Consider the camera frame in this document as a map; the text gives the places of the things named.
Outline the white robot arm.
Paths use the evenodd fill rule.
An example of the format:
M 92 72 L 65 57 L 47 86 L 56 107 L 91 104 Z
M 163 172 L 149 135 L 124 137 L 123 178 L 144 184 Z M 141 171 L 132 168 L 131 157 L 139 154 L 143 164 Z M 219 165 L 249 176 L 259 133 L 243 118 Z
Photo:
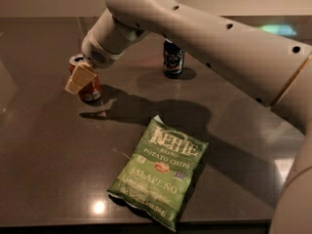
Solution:
M 147 33 L 164 36 L 303 133 L 269 234 L 311 234 L 312 47 L 175 0 L 104 1 L 106 11 L 82 43 L 87 63 L 66 90 L 78 93 Z

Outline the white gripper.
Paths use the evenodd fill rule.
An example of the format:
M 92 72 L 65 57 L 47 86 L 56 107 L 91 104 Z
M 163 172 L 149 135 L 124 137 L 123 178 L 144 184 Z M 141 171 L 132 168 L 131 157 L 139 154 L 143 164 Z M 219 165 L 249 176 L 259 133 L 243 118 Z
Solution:
M 106 69 L 114 64 L 123 54 L 112 54 L 106 51 L 96 40 L 92 30 L 89 30 L 81 45 L 82 55 L 96 68 Z M 96 69 L 88 62 L 80 61 L 75 65 L 70 64 L 71 76 L 69 77 L 65 90 L 76 95 L 96 77 Z

